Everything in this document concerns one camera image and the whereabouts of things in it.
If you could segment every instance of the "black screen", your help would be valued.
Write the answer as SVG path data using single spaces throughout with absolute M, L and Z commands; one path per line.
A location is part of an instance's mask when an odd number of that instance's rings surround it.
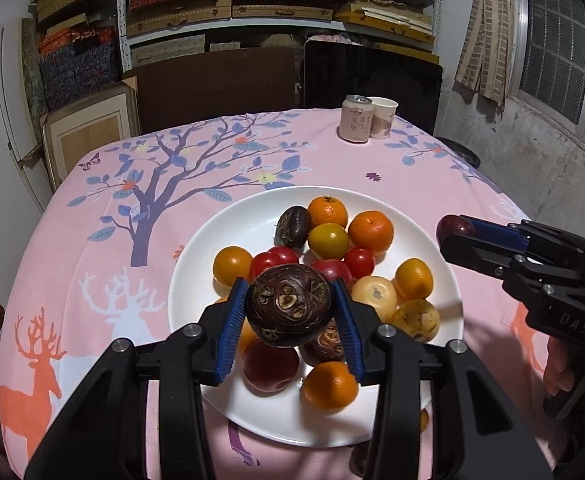
M 348 94 L 399 103 L 397 115 L 432 134 L 439 106 L 439 65 L 378 48 L 306 41 L 305 108 L 340 108 Z

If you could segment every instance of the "paper cup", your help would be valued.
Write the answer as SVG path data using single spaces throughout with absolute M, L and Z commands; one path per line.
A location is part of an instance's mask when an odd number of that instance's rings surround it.
M 370 127 L 370 137 L 372 139 L 387 139 L 390 136 L 392 120 L 399 103 L 385 97 L 368 97 L 374 105 L 374 115 Z

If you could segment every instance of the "white plate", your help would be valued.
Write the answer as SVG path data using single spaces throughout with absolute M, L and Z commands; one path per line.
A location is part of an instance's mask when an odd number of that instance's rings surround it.
M 412 257 L 425 261 L 434 276 L 428 298 L 441 314 L 441 327 L 433 344 L 445 345 L 463 335 L 463 308 L 457 280 L 439 253 L 436 243 L 410 218 L 369 196 L 344 189 L 295 186 L 260 192 L 217 213 L 192 237 L 177 260 L 168 292 L 168 319 L 174 332 L 197 321 L 204 308 L 227 294 L 212 277 L 212 262 L 227 246 L 246 248 L 252 255 L 273 245 L 274 229 L 290 206 L 306 206 L 317 196 L 331 195 L 343 202 L 348 215 L 379 210 L 394 224 L 395 239 L 375 275 L 392 278 L 397 267 Z M 258 396 L 248 389 L 237 362 L 224 383 L 202 386 L 202 394 L 217 410 L 239 426 L 263 437 L 295 446 L 349 446 L 370 438 L 377 405 L 378 386 L 360 388 L 355 401 L 338 413 L 323 413 L 301 402 L 299 390 L 311 367 L 299 367 L 297 379 L 284 391 Z M 431 400 L 428 383 L 421 384 L 421 405 Z

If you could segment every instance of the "table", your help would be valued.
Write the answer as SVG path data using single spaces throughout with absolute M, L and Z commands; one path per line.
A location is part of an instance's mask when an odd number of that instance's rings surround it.
M 344 187 L 398 208 L 432 237 L 445 214 L 519 222 L 504 193 L 433 137 L 395 118 L 387 140 L 338 138 L 339 110 L 291 110 L 202 121 L 88 154 L 52 198 L 21 261 L 0 353 L 0 419 L 21 475 L 45 430 L 108 344 L 168 336 L 166 298 L 176 258 L 232 201 L 264 189 Z M 498 280 L 454 267 L 464 339 L 533 427 L 550 463 L 565 437 L 543 415 L 547 336 Z M 149 394 L 148 475 L 159 478 L 157 389 Z M 343 480 L 352 449 L 275 444 L 205 406 L 220 480 Z M 421 478 L 429 478 L 431 428 Z

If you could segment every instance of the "picture frame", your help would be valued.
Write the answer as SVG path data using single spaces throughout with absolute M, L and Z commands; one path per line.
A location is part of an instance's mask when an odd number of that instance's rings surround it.
M 46 166 L 54 191 L 93 150 L 137 137 L 137 78 L 130 77 L 41 118 Z

